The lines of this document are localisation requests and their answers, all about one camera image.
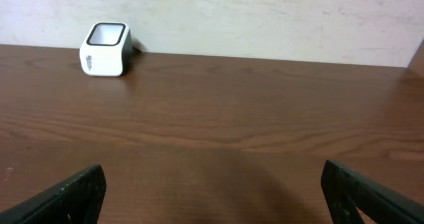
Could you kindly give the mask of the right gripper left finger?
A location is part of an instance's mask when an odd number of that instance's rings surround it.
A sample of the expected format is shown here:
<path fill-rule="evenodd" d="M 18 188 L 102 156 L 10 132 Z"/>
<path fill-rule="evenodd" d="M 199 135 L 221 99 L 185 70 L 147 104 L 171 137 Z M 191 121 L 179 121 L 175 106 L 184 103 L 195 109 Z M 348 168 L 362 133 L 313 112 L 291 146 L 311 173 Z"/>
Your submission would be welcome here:
<path fill-rule="evenodd" d="M 96 224 L 106 189 L 102 167 L 98 164 L 89 166 L 30 199 L 2 211 L 1 222 Z"/>

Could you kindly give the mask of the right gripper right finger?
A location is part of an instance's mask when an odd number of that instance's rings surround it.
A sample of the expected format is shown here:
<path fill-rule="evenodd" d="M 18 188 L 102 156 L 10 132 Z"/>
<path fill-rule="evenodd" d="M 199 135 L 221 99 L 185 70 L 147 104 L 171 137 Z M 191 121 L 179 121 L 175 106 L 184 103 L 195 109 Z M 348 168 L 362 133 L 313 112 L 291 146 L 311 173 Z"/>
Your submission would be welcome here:
<path fill-rule="evenodd" d="M 423 223 L 423 206 L 347 168 L 326 160 L 321 188 L 333 223 L 363 223 L 362 211 L 376 223 Z"/>

